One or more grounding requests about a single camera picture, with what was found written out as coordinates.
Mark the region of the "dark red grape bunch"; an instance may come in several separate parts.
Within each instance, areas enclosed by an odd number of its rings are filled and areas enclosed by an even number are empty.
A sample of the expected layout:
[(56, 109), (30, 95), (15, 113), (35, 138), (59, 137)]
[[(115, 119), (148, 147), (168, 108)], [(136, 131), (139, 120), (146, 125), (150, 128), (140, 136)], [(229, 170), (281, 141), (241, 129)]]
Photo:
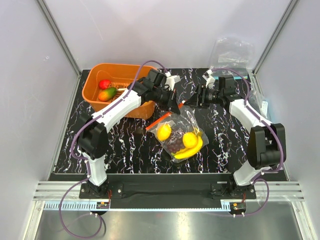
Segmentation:
[(178, 151), (185, 148), (183, 144), (183, 130), (175, 130), (170, 137), (165, 141), (165, 145), (170, 154), (176, 154)]

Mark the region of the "yellow lemon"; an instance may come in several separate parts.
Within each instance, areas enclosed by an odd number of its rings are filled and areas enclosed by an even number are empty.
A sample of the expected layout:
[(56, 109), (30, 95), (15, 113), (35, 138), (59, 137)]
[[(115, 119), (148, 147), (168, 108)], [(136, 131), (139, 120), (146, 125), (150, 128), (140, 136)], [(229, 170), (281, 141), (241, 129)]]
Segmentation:
[(157, 129), (156, 136), (159, 141), (163, 142), (170, 137), (171, 133), (172, 133), (171, 126), (165, 123)]

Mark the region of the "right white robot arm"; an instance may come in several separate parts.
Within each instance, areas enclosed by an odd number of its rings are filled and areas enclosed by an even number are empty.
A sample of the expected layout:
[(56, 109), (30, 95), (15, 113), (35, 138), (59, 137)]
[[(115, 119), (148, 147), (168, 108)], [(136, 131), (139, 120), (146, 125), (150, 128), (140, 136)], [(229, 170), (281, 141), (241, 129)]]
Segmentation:
[(249, 101), (236, 92), (231, 75), (218, 78), (218, 88), (198, 85), (184, 103), (192, 108), (220, 105), (249, 132), (246, 162), (236, 170), (226, 184), (225, 192), (239, 198), (265, 173), (277, 172), (286, 160), (286, 133), (281, 123), (272, 123), (254, 110)]

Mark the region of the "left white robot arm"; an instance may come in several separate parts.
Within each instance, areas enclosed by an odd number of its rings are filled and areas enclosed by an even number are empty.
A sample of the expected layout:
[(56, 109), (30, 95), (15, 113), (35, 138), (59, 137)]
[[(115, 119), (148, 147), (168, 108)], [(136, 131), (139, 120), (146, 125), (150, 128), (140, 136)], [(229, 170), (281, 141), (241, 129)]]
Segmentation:
[(87, 167), (86, 181), (95, 197), (103, 198), (108, 193), (104, 167), (109, 131), (125, 115), (149, 101), (157, 103), (165, 111), (179, 114), (175, 85), (180, 80), (178, 75), (152, 68), (147, 76), (135, 77), (120, 97), (108, 106), (83, 118), (84, 125), (72, 141), (73, 146), (79, 147), (80, 155), (73, 154), (72, 157), (84, 160)]

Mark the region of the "yellow banana bunch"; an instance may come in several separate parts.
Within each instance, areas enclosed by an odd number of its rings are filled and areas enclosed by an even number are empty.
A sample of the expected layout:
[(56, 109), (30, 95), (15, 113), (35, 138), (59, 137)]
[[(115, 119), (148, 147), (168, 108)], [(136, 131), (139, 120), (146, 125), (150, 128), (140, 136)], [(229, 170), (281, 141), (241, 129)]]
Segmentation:
[(185, 147), (184, 149), (178, 151), (174, 155), (174, 158), (177, 160), (188, 159), (188, 158), (192, 157), (193, 155), (195, 155), (197, 152), (199, 152), (201, 150), (201, 148), (203, 147), (203, 140), (200, 135), (197, 135), (197, 138), (198, 138), (198, 143), (194, 148), (186, 148)]

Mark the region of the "yellow pear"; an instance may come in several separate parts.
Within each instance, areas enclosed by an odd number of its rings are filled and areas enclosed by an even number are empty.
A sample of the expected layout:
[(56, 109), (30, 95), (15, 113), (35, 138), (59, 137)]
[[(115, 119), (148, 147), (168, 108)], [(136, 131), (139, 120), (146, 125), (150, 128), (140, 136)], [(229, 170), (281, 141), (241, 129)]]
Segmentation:
[(182, 143), (186, 148), (192, 149), (198, 144), (198, 137), (193, 132), (186, 132), (182, 137)]

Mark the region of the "red zip clear bag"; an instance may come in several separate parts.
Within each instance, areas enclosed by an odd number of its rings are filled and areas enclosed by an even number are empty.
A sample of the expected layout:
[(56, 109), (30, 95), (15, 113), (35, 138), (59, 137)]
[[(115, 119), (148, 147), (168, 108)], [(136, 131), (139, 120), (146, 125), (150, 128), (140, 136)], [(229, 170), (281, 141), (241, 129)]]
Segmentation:
[(175, 164), (196, 156), (209, 143), (198, 125), (195, 110), (183, 103), (178, 107), (180, 114), (168, 112), (146, 127)]

